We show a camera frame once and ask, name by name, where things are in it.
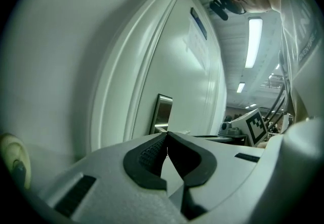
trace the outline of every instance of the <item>white surface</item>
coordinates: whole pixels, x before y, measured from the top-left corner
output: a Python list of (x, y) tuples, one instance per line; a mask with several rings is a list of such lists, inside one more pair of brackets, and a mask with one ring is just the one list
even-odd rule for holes
[(141, 85), (172, 1), (148, 0), (111, 47), (94, 99), (92, 151), (131, 139)]
[[(187, 45), (191, 7), (199, 14), (210, 36), (207, 41), (200, 39), (210, 51), (210, 65), (208, 64), (206, 69)], [(148, 134), (158, 94), (173, 98), (168, 130), (186, 129), (191, 135), (210, 132), (215, 112), (212, 111), (213, 107), (206, 105), (216, 102), (220, 75), (211, 78), (212, 70), (219, 70), (217, 63), (214, 65), (216, 61), (213, 60), (215, 55), (212, 53), (217, 54), (219, 51), (215, 49), (207, 20), (200, 7), (192, 0), (177, 0), (149, 67), (134, 125), (134, 138)], [(217, 85), (213, 89), (210, 88), (211, 82)]]
[(190, 26), (189, 32), (186, 37), (187, 52), (190, 50), (192, 52), (200, 65), (203, 67), (204, 71), (207, 72), (208, 60), (209, 60), (209, 50), (206, 45), (206, 39), (201, 32), (198, 24), (195, 20), (189, 16)]
[(183, 185), (183, 180), (179, 176), (169, 157), (167, 157), (163, 163), (161, 178), (167, 181), (168, 196), (171, 196)]
[(298, 92), (305, 105), (308, 116), (323, 117), (323, 90), (324, 90), (324, 70), (323, 50), (320, 50), (321, 42), (309, 56), (304, 66), (299, 70), (293, 79), (292, 87)]
[(249, 44), (247, 61), (245, 62), (246, 68), (253, 68), (257, 58), (262, 34), (263, 20), (249, 19)]
[[(93, 100), (103, 64), (116, 61), (111, 49), (116, 35), (145, 1), (18, 2), (1, 46), (0, 130), (26, 144), (35, 173), (33, 189), (38, 190), (91, 150)], [(148, 38), (146, 34), (153, 29), (148, 27), (139, 38)], [(135, 81), (134, 61), (129, 65), (123, 71)], [(113, 127), (118, 130), (125, 129), (125, 122), (118, 121), (118, 113), (127, 114), (120, 106), (125, 104), (124, 94), (134, 87), (128, 86), (127, 80), (119, 78), (119, 100), (110, 101), (114, 107), (109, 115), (116, 120)], [(113, 143), (123, 140), (123, 133), (114, 134), (105, 138), (121, 138)]]
[(158, 135), (95, 151), (49, 183), (39, 196), (53, 207), (82, 175), (90, 175), (97, 180), (71, 215), (75, 223), (187, 223), (164, 190), (140, 187), (123, 166), (128, 151)]
[(225, 83), (224, 69), (223, 64), (219, 63), (219, 87), (217, 94), (217, 105), (214, 111), (213, 123), (210, 131), (210, 135), (217, 135), (221, 123), (223, 122), (225, 111), (226, 111), (226, 98), (227, 98), (227, 89)]
[[(223, 203), (218, 204), (217, 207), (209, 211), (208, 214), (203, 214), (196, 218), (192, 223), (247, 223), (271, 178), (277, 162), (281, 142), (282, 135), (279, 135), (270, 139), (266, 149), (246, 147), (247, 149), (263, 151), (260, 160), (255, 164), (251, 174), (247, 176), (239, 187), (237, 187), (238, 189), (228, 195)], [(232, 183), (235, 182), (235, 180), (229, 178), (228, 182)], [(199, 202), (207, 207), (208, 204), (210, 205), (209, 207), (211, 207), (209, 200), (218, 201), (216, 194), (208, 194), (208, 197), (201, 196), (199, 198)], [(239, 207), (233, 209), (233, 205), (237, 205), (237, 203), (239, 203)]]
[(262, 157), (264, 153), (264, 149), (202, 141), (200, 138), (184, 136), (178, 133), (177, 135), (209, 150), (216, 157), (215, 173), (203, 186), (190, 189), (194, 202), (208, 211), (217, 207), (236, 191), (257, 166), (257, 163), (237, 158), (235, 155), (244, 153)]

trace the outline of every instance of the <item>fluorescent light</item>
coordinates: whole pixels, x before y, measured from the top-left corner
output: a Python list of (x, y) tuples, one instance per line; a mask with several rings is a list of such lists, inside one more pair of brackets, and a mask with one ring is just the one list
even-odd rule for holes
[(261, 18), (249, 19), (249, 47), (246, 68), (253, 68), (259, 51), (263, 20)]
[(240, 83), (240, 84), (238, 84), (238, 89), (237, 89), (237, 93), (241, 93), (242, 92), (242, 90), (243, 90), (243, 87), (245, 86), (245, 83)]

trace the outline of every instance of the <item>curved white panel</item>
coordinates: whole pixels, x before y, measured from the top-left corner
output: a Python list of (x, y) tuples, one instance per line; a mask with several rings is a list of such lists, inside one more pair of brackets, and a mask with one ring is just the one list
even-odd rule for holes
[[(208, 38), (204, 43), (205, 66), (188, 44), (194, 7), (204, 24)], [(208, 135), (216, 110), (220, 81), (220, 50), (212, 24), (198, 0), (177, 0), (165, 25), (151, 62), (133, 137), (147, 135), (158, 94), (173, 98), (169, 119), (170, 131), (190, 131), (191, 135)]]
[(226, 108), (226, 88), (225, 76), (223, 70), (223, 63), (221, 59), (221, 49), (219, 41), (214, 29), (214, 26), (207, 14), (206, 9), (202, 6), (199, 0), (192, 0), (198, 7), (203, 23), (209, 31), (209, 58), (210, 58), (210, 71), (209, 71), (209, 89), (206, 96), (205, 110), (204, 110), (204, 125), (201, 126), (201, 135), (214, 135), (211, 132), (212, 125), (220, 125), (223, 118), (214, 119), (214, 115), (224, 114), (225, 111), (219, 112), (219, 108)]
[(173, 0), (148, 0), (118, 36), (96, 92), (91, 126), (91, 151), (120, 143), (128, 128), (133, 96), (140, 97), (138, 77), (145, 78), (150, 58)]
[(219, 86), (217, 95), (217, 104), (213, 116), (210, 135), (217, 135), (220, 125), (223, 122), (226, 110), (227, 88), (225, 83), (225, 75), (223, 64), (220, 63)]
[[(40, 187), (90, 150), (93, 101), (103, 67), (108, 59), (114, 60), (111, 47), (118, 33), (130, 25), (146, 1), (18, 2), (1, 43), (0, 131), (12, 133), (26, 144), (32, 187)], [(147, 31), (142, 31), (144, 26), (141, 31), (129, 31), (137, 32), (138, 39), (148, 39), (156, 27), (150, 20), (142, 20)], [(142, 42), (137, 49), (145, 50), (145, 45)], [(133, 66), (133, 62), (121, 65), (114, 77), (119, 79), (119, 70), (133, 76)], [(122, 79), (120, 76), (115, 86), (126, 85)], [(120, 98), (113, 102), (114, 110), (119, 110), (118, 102), (125, 102)]]

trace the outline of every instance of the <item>cable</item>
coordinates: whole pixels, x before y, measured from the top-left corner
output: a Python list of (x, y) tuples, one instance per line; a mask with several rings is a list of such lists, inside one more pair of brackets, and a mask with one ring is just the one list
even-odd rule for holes
[(281, 101), (281, 103), (279, 104), (278, 108), (275, 110), (275, 112), (273, 113), (273, 115), (269, 118), (269, 120), (267, 120), (266, 124), (269, 123), (272, 118), (276, 115), (276, 113), (279, 111), (280, 107), (282, 106), (282, 104), (284, 103), (285, 101), (285, 97), (283, 98), (283, 100)]
[(278, 119), (267, 129), (267, 131), (271, 130), (272, 127), (275, 126), (275, 124), (283, 117), (284, 112), (281, 113), (281, 115), (278, 117)]
[(275, 100), (274, 104), (271, 106), (271, 108), (270, 108), (270, 110), (268, 111), (267, 115), (264, 117), (265, 119), (269, 117), (271, 111), (273, 110), (273, 108), (274, 108), (274, 107), (276, 106), (276, 104), (278, 103), (278, 101), (279, 101), (279, 99), (280, 99), (282, 93), (284, 92), (284, 90), (285, 90), (285, 85), (283, 84), (282, 87), (281, 87), (281, 89), (280, 89), (280, 92), (279, 92), (279, 95), (278, 95), (277, 99)]

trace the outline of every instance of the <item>person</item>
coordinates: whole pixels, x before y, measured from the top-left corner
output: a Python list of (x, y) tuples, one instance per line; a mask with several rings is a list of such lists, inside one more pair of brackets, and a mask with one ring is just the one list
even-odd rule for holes
[(278, 127), (278, 125), (276, 124), (272, 129), (272, 133), (278, 133), (277, 127)]
[(224, 119), (224, 122), (230, 122), (233, 120), (233, 117), (230, 116), (230, 115), (226, 115), (225, 119)]
[[(295, 122), (305, 120), (308, 117), (307, 110), (297, 91), (293, 79), (298, 71), (310, 58), (311, 54), (320, 57), (318, 65), (323, 63), (322, 52), (324, 44), (323, 15), (315, 0), (220, 0), (225, 7), (237, 14), (264, 13), (271, 10), (280, 13), (282, 21), (281, 49), (279, 63), (284, 75), (286, 87), (285, 111), (294, 115)], [(318, 77), (320, 72), (313, 70), (312, 77), (304, 83), (314, 81), (312, 86), (320, 90), (323, 83)]]

